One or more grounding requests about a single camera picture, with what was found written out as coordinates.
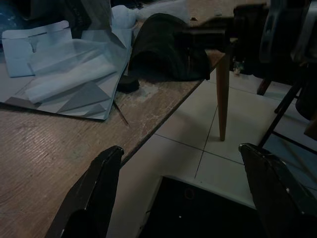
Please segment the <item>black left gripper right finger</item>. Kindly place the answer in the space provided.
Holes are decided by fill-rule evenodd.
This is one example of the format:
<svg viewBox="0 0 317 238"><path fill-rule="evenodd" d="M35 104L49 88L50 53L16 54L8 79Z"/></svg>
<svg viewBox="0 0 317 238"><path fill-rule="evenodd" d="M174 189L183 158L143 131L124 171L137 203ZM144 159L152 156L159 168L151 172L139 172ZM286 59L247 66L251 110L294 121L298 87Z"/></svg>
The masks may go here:
<svg viewBox="0 0 317 238"><path fill-rule="evenodd" d="M250 192L268 238L317 238L317 199L268 150L239 145Z"/></svg>

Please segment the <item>black rubbish bin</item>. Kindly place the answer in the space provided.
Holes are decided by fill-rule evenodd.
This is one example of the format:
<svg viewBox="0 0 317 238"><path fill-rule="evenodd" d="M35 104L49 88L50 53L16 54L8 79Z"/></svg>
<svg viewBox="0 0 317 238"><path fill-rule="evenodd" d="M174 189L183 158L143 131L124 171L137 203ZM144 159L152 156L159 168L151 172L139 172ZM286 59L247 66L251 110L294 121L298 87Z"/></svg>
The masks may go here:
<svg viewBox="0 0 317 238"><path fill-rule="evenodd" d="M255 209L163 177L138 238L267 238Z"/></svg>

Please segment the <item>white crumpled plastic bag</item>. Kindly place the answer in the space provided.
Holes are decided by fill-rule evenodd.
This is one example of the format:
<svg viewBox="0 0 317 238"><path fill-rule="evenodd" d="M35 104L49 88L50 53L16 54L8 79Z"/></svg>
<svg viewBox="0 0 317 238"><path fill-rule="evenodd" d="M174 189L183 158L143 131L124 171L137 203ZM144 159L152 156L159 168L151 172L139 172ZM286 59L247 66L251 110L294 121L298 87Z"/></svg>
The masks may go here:
<svg viewBox="0 0 317 238"><path fill-rule="evenodd" d="M141 9L130 9L124 5L117 5L111 8L112 26L122 29L132 28L136 21L145 20L150 16L163 13L175 16L185 23L189 23L190 16L187 8L187 0L165 0L151 3Z"/></svg>

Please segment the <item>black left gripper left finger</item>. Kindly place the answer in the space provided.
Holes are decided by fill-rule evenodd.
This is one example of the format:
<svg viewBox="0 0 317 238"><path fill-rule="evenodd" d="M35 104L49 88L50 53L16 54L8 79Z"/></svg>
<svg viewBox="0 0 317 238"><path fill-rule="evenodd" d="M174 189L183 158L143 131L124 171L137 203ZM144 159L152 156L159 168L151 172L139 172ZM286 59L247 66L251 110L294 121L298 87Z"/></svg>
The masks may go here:
<svg viewBox="0 0 317 238"><path fill-rule="evenodd" d="M65 196L45 238L106 238L124 150L102 151Z"/></svg>

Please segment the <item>clear plastic wrapping sheet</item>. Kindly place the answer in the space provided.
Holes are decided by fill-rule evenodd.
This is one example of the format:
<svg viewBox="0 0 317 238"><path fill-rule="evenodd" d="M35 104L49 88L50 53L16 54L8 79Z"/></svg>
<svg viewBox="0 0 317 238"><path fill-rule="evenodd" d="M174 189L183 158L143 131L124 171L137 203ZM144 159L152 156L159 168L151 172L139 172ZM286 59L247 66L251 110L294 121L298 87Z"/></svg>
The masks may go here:
<svg viewBox="0 0 317 238"><path fill-rule="evenodd" d="M79 39L34 53L29 65L35 79L25 95L32 103L117 72L107 43Z"/></svg>

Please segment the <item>wooden table leg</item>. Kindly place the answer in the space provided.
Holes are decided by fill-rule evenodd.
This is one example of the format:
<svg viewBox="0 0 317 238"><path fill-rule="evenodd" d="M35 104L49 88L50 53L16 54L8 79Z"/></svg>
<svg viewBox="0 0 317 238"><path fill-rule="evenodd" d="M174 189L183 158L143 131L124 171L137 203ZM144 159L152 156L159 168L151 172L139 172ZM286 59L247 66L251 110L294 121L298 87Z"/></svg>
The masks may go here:
<svg viewBox="0 0 317 238"><path fill-rule="evenodd" d="M224 141L226 137L227 111L229 98L229 69L230 55L225 54L216 67L216 89L218 103L219 137Z"/></svg>

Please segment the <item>black metal chair frame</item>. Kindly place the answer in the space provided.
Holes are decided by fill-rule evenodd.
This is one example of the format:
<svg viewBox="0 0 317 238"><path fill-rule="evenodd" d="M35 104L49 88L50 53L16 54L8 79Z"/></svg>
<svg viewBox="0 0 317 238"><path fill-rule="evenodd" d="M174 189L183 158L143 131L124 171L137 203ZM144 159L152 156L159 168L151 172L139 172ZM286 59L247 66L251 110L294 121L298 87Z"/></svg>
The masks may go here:
<svg viewBox="0 0 317 238"><path fill-rule="evenodd" d="M317 198L317 141L304 135L309 121L299 114L293 99L273 132L257 144L288 166L297 180Z"/></svg>

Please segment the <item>black baseball cap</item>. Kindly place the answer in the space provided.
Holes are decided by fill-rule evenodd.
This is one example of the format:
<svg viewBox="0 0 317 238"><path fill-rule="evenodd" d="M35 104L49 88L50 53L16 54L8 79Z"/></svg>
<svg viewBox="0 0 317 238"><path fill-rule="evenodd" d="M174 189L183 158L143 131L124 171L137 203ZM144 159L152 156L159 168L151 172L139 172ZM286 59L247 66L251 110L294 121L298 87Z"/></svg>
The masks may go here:
<svg viewBox="0 0 317 238"><path fill-rule="evenodd" d="M158 71L178 81L210 79L211 66L205 50L184 47L175 39L176 33L187 26L169 14L150 16L134 42L128 70Z"/></svg>

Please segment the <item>white flattened cardboard box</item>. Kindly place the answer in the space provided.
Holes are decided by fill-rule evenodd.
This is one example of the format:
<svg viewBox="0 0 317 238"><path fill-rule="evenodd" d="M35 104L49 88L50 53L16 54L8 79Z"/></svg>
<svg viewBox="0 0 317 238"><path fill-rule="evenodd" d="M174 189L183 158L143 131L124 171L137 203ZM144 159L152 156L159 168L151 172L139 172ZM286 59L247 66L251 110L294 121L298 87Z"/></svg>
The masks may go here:
<svg viewBox="0 0 317 238"><path fill-rule="evenodd" d="M67 21L0 36L0 103L106 120L129 61L132 30L72 37Z"/></svg>

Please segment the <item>thin wooden skewer stick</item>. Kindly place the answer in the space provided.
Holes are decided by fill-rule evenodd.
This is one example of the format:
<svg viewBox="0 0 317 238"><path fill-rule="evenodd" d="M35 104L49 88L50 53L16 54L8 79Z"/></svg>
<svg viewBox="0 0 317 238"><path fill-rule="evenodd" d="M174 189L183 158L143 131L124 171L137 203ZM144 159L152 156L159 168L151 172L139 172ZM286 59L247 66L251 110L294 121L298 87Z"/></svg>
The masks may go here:
<svg viewBox="0 0 317 238"><path fill-rule="evenodd" d="M129 125L129 122L127 121L127 119L125 118L124 114L122 113L122 111L120 110L119 106L117 105L117 103L115 101L113 101L113 105L114 107L117 109L118 113L120 114L122 120L124 121L124 123L127 125L127 126L130 126Z"/></svg>

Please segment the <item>small black crumpled object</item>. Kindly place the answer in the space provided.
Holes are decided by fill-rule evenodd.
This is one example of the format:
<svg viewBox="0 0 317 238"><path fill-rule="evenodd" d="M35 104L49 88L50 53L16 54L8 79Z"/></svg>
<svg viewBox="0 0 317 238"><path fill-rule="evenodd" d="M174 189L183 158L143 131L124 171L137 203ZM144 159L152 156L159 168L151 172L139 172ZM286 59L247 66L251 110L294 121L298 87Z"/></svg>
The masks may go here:
<svg viewBox="0 0 317 238"><path fill-rule="evenodd" d="M117 85L117 91L125 94L135 92L139 89L140 84L138 78L133 76L123 75Z"/></svg>

